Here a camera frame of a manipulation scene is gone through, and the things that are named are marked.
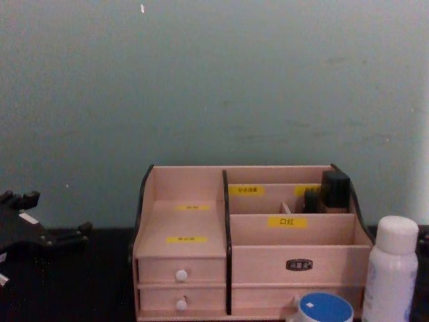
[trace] white knob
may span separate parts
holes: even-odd
[[[188,279],[188,273],[185,270],[178,270],[176,273],[176,280],[178,282],[184,282]]]
[[[186,303],[185,297],[183,297],[183,299],[177,301],[176,303],[177,311],[185,311],[187,307],[188,307],[188,303]]]

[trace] teal wall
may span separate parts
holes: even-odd
[[[0,14],[0,190],[41,191],[47,226],[132,225],[151,163],[335,162],[368,223],[429,221],[412,206],[427,1],[2,0]]]

